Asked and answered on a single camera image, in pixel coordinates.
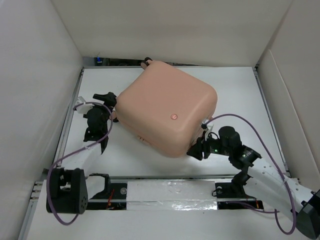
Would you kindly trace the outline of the pink suitcase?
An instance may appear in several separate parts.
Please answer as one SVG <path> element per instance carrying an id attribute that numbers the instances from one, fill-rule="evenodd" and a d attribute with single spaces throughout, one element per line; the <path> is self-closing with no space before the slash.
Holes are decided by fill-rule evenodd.
<path id="1" fill-rule="evenodd" d="M 143 72 L 116 98 L 115 116 L 161 154 L 179 158 L 202 134 L 218 103 L 216 90 L 165 62 L 146 57 Z"/>

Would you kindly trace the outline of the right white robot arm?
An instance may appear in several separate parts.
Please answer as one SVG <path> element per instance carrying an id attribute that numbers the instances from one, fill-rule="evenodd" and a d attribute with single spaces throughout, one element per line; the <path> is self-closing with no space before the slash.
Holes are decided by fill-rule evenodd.
<path id="1" fill-rule="evenodd" d="M 242 144 L 233 127 L 220 128 L 218 138 L 204 131 L 187 151 L 188 156 L 199 161 L 210 154 L 227 156 L 240 171 L 231 181 L 235 196 L 257 198 L 293 221 L 304 236 L 313 240 L 320 236 L 320 193 L 281 175 L 258 152 Z"/>

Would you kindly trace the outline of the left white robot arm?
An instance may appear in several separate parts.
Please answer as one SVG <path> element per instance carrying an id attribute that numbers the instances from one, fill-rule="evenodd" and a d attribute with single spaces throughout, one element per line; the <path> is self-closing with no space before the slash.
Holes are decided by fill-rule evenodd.
<path id="1" fill-rule="evenodd" d="M 88 201 L 98 195 L 107 198 L 111 183 L 106 173 L 91 173 L 90 167 L 106 150 L 113 126 L 116 95 L 94 94 L 93 101 L 79 97 L 74 111 L 86 119 L 83 146 L 57 160 L 48 172 L 46 210 L 54 214 L 85 212 Z"/>

